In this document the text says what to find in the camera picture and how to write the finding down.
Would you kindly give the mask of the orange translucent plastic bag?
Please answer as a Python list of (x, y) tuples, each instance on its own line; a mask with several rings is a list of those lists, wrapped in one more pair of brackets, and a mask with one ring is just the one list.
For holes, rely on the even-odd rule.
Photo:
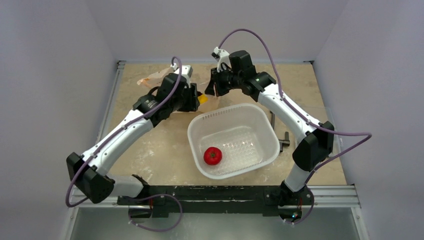
[[(171, 67), (167, 67), (160, 71), (156, 71), (148, 75), (147, 77), (139, 79), (137, 81), (137, 85), (141, 86), (145, 90), (150, 90), (154, 87), (159, 87), (162, 83), (163, 78), (170, 73), (174, 73), (174, 70)], [(207, 85), (209, 84), (208, 81), (202, 81), (202, 80), (197, 81), (192, 79), (191, 82), (197, 84), (197, 90), (200, 92), (200, 95), (207, 95), (204, 92)], [(220, 102), (219, 97), (214, 95), (207, 95), (207, 97), (209, 98), (208, 102), (204, 104), (200, 104), (197, 110), (198, 112), (207, 113), (207, 112), (216, 110), (218, 108), (218, 105)]]

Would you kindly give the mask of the red fake fruit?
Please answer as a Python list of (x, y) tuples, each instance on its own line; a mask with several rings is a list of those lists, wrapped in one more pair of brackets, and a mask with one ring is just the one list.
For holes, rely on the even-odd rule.
[(215, 166), (222, 161), (223, 153), (217, 147), (209, 147), (203, 154), (203, 161), (210, 166)]

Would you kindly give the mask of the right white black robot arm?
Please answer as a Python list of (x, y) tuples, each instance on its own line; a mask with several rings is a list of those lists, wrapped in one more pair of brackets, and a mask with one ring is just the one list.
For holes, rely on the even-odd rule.
[(335, 129), (329, 121), (324, 123), (307, 114), (284, 94), (277, 81), (267, 72), (258, 72), (250, 54), (245, 50), (228, 53), (215, 47), (211, 55), (217, 66), (210, 71), (205, 93), (217, 97), (240, 89), (275, 114), (293, 133), (297, 141), (292, 159), (294, 165), (283, 181), (280, 196), (288, 204), (300, 198), (313, 169), (333, 151)]

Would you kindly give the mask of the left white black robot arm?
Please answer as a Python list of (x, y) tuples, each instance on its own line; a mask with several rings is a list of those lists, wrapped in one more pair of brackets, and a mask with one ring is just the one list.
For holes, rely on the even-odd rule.
[(71, 186), (87, 200), (98, 204), (111, 196), (130, 197), (138, 205), (146, 203), (149, 191), (141, 177), (118, 178), (107, 174), (118, 158), (141, 136), (156, 127), (173, 112), (195, 112), (200, 103), (192, 73), (183, 70), (166, 75), (160, 86), (140, 97), (122, 122), (95, 146), (82, 154), (71, 153), (66, 165)]

